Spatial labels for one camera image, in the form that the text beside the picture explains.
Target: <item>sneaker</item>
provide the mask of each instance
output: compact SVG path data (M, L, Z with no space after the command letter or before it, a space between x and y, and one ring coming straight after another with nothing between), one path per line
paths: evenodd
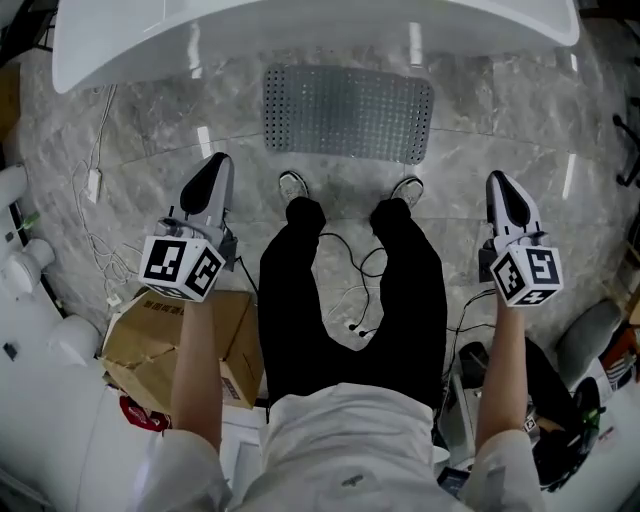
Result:
M285 171L280 175L280 195L288 205L296 197L309 197L309 189L297 172Z
M415 176L410 176L403 179L396 185L391 194L391 199L402 199L409 209L413 208L419 199L422 197L424 191L424 185Z

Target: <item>gray marble floor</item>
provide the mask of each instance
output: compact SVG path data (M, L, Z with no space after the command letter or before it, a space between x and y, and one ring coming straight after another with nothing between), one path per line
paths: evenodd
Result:
M640 93L640 69L632 63L636 54L640 48L618 24L589 21L576 47L546 53L427 54L423 67L412 68L403 46L292 49L211 63L197 79L184 75L121 84L101 145L101 199L97 205L82 201L86 222L135 270L139 255L122 244L141 248L156 219L167 213L169 194L183 173L205 152L223 150L237 172L229 224L257 280L260 255L284 225L277 190L281 171L295 168L305 176L329 219L326 229L349 241L356 260L379 246L367 224L377 201L403 176L415 174L426 190L414 218L442 258L449 325L454 326L464 303L487 287L478 284L476 270L477 249L489 237L484 183L491 171L501 169L538 201L561 251L566 289L527 314L533 338L550 346L603 297L602 280L615 270L637 210L638 190L614 182L635 154L611 123L614 112L631 121L632 114L637 117L627 108L627 97ZM28 168L30 190L21 207L26 214L42 214L33 235L55 248L57 261L48 278L64 307L104 330L111 311L76 212L71 179L77 162L89 156L108 90L57 95L50 56L30 52L20 60L22 118L6 150L10 161L23 161ZM410 167L269 153L261 135L261 77L272 62L339 64L429 79L436 101L426 158ZM83 173L75 179L81 188ZM381 271L384 255L368 268ZM335 239L321 240L314 272L330 334L361 347L366 342L344 324L360 315L365 295L353 289L361 284L359 275ZM369 284L377 287L377 281ZM133 279L116 290L128 299L138 286ZM240 269L223 275L220 286L249 288ZM372 296L367 328L376 327L383 314L379 289L372 288ZM492 323L494 307L493 299L474 303L464 326ZM428 312L424 322L428 338ZM486 341L491 335L491 329L481 328L460 342Z

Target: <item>sleeve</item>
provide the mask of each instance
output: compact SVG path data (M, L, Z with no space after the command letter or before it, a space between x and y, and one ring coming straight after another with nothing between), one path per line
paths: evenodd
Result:
M544 512L529 436L510 430L489 439L476 456L460 499L475 512Z
M231 500L220 459L202 437L167 430L139 470L131 512L221 512Z

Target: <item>brown cardboard box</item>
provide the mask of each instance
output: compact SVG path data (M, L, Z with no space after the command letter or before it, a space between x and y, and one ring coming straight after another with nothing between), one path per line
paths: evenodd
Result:
M20 119L20 66L0 69L0 141L4 141Z
M251 408L264 369L256 308L246 292L214 291L211 313L224 403ZM149 291L112 320L102 363L142 407L171 414L171 384L180 349L184 301Z

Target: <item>white shirt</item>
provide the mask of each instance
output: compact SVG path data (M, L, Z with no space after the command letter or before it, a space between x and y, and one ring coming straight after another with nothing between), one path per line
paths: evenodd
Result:
M503 432L476 456L460 502L433 474L432 410L395 391L339 384L271 409L263 473L235 510L295 512L544 511L528 436ZM231 493L213 447L167 431L151 457L138 512L222 511Z

